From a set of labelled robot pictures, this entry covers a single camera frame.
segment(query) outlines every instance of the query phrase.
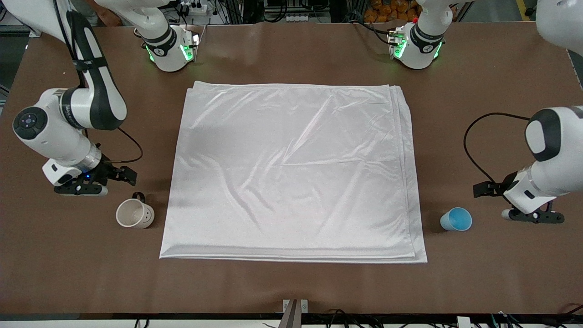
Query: white cloth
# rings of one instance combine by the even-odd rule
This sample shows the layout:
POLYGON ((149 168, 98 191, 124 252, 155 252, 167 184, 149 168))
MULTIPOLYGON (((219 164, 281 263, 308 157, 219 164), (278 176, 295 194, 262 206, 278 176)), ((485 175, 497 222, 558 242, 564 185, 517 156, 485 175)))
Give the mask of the white cloth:
POLYGON ((196 82, 160 258, 426 263, 400 87, 196 82))

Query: paper cup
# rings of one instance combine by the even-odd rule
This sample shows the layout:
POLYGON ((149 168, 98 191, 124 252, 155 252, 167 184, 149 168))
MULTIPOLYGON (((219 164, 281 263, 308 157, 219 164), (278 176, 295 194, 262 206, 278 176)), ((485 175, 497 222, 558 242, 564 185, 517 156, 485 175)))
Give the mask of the paper cup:
POLYGON ((465 208, 454 207, 441 217, 441 226, 448 231, 466 231, 472 226, 472 216, 465 208))

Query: brown table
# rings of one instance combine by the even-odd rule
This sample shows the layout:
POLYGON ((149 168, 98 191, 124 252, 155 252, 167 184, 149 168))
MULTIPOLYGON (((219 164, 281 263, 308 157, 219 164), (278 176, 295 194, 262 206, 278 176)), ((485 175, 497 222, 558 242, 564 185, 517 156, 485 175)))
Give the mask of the brown table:
MULTIPOLYGON (((45 159, 10 125, 48 88, 76 75, 65 46, 31 40, 0 126, 0 312, 198 312, 281 310, 285 298, 310 300, 311 312, 557 313, 583 302, 583 204, 556 201, 561 225, 508 222, 499 198, 472 197, 485 178, 465 157, 468 124, 490 111, 532 115, 545 106, 583 103, 564 49, 538 36, 534 23, 461 23, 430 68, 389 59, 360 26, 311 23, 211 26, 198 62, 158 70, 131 29, 96 29, 128 105, 123 128, 145 155, 131 164, 135 188, 111 182, 103 198, 58 196, 41 171, 45 159), (175 143, 186 89, 211 83, 399 85, 413 137, 428 264, 356 265, 159 260, 175 143), (121 228, 119 203, 140 190, 156 211, 151 228, 121 228), (465 233, 443 232, 454 206, 474 217, 465 233)), ((530 164, 524 122, 492 117, 469 138, 476 160, 497 179, 530 164)), ((91 131, 110 158, 135 146, 118 131, 91 131)))

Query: orange package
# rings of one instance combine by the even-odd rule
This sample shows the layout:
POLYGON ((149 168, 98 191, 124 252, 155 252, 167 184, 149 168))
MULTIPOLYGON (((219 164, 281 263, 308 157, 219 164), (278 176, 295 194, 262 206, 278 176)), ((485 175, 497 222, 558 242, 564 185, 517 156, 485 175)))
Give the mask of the orange package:
POLYGON ((458 18, 458 8, 457 8, 457 7, 453 7, 453 8, 451 8, 451 13, 452 13, 452 14, 453 14, 453 16, 454 16, 453 20, 454 20, 454 22, 455 22, 455 20, 458 18))
POLYGON ((366 23, 374 23, 377 20, 377 11, 368 9, 364 12, 363 18, 366 23))
POLYGON ((409 2, 407 0, 394 0, 394 1, 395 1, 394 3, 391 1, 392 10, 396 10, 402 13, 407 12, 407 9, 409 9, 409 2))
POLYGON ((382 0, 371 0, 370 5, 373 9, 377 10, 382 6, 382 0))
POLYGON ((389 15, 391 14, 391 11, 392 11, 392 10, 391 10, 391 6, 389 6, 389 5, 382 5, 382 6, 379 8, 379 10, 378 10, 378 13, 379 13, 381 16, 389 16, 389 15))

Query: power strip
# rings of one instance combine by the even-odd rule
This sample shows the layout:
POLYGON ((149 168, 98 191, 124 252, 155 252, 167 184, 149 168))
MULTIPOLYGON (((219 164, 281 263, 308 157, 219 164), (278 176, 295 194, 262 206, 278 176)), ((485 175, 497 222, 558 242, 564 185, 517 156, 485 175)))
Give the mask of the power strip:
POLYGON ((202 5, 200 8, 192 6, 190 7, 190 13, 196 16, 206 16, 208 9, 209 9, 208 5, 202 5))
POLYGON ((290 15, 286 16, 286 22, 288 23, 295 23, 295 22, 307 22, 309 21, 310 17, 308 15, 290 15))

